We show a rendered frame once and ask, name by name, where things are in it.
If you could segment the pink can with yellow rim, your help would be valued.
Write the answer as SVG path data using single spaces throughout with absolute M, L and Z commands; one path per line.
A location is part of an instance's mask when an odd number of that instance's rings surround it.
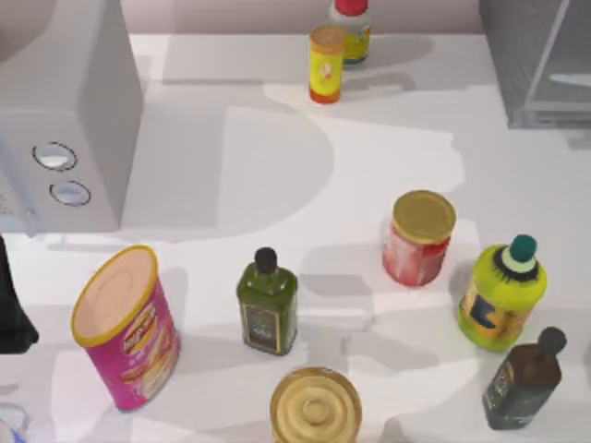
M 133 245 L 105 261 L 81 291 L 70 330 L 120 411 L 149 402 L 181 349 L 154 251 Z

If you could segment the green square bottle black cap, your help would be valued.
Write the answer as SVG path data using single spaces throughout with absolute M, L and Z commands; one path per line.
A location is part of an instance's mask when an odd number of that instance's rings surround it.
M 259 248 L 237 284 L 244 343 L 277 356 L 288 354 L 297 334 L 296 275 L 278 264 L 275 250 Z

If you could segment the red and white can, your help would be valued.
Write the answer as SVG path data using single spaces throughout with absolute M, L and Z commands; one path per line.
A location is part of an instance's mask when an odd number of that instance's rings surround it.
M 456 224 L 456 211 L 443 195 L 427 189 L 396 199 L 382 250 L 382 264 L 392 279 L 420 287 L 440 273 Z

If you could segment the white and blue object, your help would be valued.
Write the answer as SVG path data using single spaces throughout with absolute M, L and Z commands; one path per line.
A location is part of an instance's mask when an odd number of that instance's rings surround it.
M 30 417 L 14 403 L 0 402 L 0 443 L 29 443 L 26 437 Z

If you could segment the smaller microwave knob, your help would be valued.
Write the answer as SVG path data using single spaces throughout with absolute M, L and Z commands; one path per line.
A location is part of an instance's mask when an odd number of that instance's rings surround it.
M 76 181 L 67 181 L 49 186 L 52 198 L 66 206 L 79 207 L 90 202 L 90 190 Z

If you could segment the larger microwave knob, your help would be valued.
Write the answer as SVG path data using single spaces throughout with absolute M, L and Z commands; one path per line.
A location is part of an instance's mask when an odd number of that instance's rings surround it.
M 35 146 L 32 149 L 32 156 L 37 163 L 50 171 L 67 171 L 78 163 L 77 155 L 71 148 L 53 141 Z

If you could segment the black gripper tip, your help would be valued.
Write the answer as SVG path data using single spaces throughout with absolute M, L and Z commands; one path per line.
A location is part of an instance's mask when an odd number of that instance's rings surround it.
M 6 243 L 0 234 L 0 354 L 23 354 L 40 338 L 22 308 L 12 280 Z

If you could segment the grey cabinet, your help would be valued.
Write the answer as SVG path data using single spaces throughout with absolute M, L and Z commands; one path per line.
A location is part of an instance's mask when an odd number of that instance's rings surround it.
M 591 129 L 591 0 L 479 0 L 508 126 Z

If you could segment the brown square bottle black cap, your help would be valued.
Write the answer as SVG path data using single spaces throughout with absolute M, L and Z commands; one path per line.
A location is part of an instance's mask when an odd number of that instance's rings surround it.
M 547 327 L 536 342 L 512 347 L 482 395 L 491 429 L 519 430 L 532 422 L 561 383 L 558 354 L 566 343 L 561 329 Z

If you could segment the yellow and orange can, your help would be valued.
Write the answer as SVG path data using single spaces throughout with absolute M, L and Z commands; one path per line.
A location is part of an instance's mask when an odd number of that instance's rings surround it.
M 320 25 L 309 36 L 310 98 L 320 104 L 338 102 L 344 64 L 344 31 L 336 25 Z

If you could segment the white bottle red cap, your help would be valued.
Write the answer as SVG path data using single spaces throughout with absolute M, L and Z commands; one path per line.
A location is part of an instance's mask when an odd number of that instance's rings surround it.
M 329 17 L 345 32 L 344 64 L 362 64 L 368 57 L 370 42 L 368 0 L 332 0 Z

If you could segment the yellow-green bottle teal cap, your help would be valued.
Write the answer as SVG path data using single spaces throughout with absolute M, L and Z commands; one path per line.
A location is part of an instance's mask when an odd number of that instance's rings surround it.
M 509 244 L 487 247 L 476 259 L 457 311 L 458 327 L 475 345 L 503 352 L 520 337 L 548 285 L 536 253 L 537 240 L 518 234 Z

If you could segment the pale microwave oven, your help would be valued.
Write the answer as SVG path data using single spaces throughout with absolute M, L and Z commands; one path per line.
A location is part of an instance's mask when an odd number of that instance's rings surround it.
M 115 231 L 143 103 L 121 0 L 0 0 L 0 233 Z M 33 159 L 52 141 L 74 168 Z M 55 201 L 49 186 L 67 181 L 90 202 Z

